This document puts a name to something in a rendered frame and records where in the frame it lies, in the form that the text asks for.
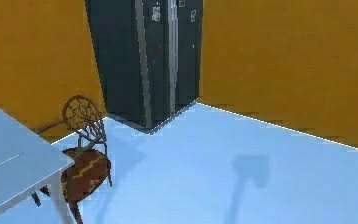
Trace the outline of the black fridge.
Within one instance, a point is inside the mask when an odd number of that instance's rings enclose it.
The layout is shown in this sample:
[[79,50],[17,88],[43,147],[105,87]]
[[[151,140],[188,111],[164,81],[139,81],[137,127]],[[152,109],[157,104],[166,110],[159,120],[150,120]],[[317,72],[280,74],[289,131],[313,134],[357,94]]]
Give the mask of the black fridge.
[[204,0],[176,0],[177,79],[170,112],[168,0],[84,0],[108,116],[144,133],[199,98]]

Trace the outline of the brown round-backed chair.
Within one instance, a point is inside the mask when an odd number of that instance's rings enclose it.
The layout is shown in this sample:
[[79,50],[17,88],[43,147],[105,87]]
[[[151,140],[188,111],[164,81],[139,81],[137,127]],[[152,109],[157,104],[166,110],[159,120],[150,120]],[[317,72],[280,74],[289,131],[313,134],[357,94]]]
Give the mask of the brown round-backed chair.
[[97,104],[87,96],[74,95],[62,109],[62,119],[35,129],[41,134],[55,126],[65,124],[78,135],[77,146],[63,150],[75,162],[61,175],[63,195],[77,224],[83,224],[78,203],[90,196],[103,182],[111,178],[107,136],[102,114]]

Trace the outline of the white table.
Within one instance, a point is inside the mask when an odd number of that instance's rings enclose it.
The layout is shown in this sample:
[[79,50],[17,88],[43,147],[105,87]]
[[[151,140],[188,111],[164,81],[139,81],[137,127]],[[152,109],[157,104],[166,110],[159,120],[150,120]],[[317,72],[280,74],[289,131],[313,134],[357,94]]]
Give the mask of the white table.
[[60,224],[76,224],[61,175],[74,161],[0,109],[0,215],[46,186]]

